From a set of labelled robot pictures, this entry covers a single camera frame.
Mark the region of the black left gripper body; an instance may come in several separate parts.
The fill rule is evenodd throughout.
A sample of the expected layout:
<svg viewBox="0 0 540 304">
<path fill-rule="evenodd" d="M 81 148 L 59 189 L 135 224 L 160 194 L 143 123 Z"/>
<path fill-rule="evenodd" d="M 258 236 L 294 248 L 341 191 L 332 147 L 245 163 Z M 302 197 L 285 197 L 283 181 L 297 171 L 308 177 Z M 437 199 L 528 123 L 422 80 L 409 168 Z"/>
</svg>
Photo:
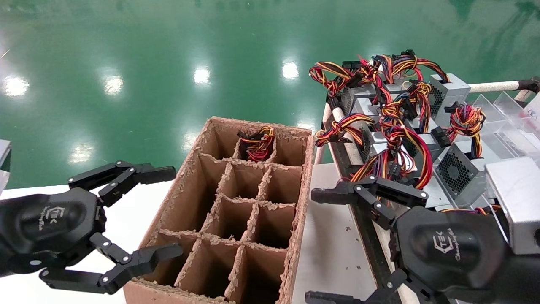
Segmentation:
<svg viewBox="0 0 540 304">
<path fill-rule="evenodd" d="M 3 199 L 1 276 L 74 266 L 94 250 L 89 239 L 105 223 L 98 196 L 81 188 Z"/>
</svg>

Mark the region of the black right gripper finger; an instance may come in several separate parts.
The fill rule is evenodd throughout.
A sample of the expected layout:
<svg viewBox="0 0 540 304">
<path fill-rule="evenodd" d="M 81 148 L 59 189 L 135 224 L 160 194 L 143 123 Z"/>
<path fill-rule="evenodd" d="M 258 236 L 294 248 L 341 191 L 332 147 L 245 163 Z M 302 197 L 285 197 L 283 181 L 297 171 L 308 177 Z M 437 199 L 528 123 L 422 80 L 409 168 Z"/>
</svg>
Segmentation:
<svg viewBox="0 0 540 304">
<path fill-rule="evenodd" d="M 364 301 L 343 294 L 309 291 L 305 293 L 305 302 L 307 304 L 384 304 L 401 285 L 414 285 L 418 282 L 424 284 L 426 280 L 427 272 L 424 269 L 417 272 L 407 271 L 406 269 L 397 269 L 390 275 L 386 285 L 377 288 Z"/>
<path fill-rule="evenodd" d="M 312 200 L 319 204 L 357 206 L 382 229 L 390 230 L 397 214 L 380 198 L 412 208 L 425 206 L 429 195 L 410 185 L 369 175 L 358 182 L 339 181 L 335 188 L 312 189 Z"/>
</svg>

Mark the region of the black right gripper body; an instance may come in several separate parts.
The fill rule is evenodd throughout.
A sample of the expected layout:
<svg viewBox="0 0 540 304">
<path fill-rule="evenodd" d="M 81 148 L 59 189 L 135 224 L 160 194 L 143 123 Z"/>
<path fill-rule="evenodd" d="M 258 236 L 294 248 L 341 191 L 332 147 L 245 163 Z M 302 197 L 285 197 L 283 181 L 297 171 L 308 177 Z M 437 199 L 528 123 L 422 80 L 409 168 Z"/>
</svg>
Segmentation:
<svg viewBox="0 0 540 304">
<path fill-rule="evenodd" d="M 496 220 L 416 206 L 394 223 L 397 264 L 427 293 L 493 296 L 511 249 Z"/>
</svg>

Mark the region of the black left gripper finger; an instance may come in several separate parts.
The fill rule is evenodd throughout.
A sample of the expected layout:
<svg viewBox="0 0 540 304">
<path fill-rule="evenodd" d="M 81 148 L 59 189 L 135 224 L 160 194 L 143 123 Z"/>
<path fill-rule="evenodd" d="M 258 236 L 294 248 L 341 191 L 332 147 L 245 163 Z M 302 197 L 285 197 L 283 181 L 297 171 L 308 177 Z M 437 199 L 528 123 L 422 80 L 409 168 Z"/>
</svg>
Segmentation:
<svg viewBox="0 0 540 304">
<path fill-rule="evenodd" d="M 138 184 L 167 182 L 174 180 L 176 175 L 173 166 L 154 167 L 150 163 L 116 161 L 69 178 L 69 188 L 90 191 L 103 186 L 98 192 L 100 206 L 110 207 Z"/>
<path fill-rule="evenodd" d="M 129 254 L 102 233 L 94 233 L 89 242 L 93 248 L 114 262 L 110 271 L 100 274 L 46 268 L 40 272 L 40 279 L 52 289 L 113 295 L 131 279 L 153 273 L 158 263 L 183 254 L 183 247 L 178 243 L 145 247 Z"/>
</svg>

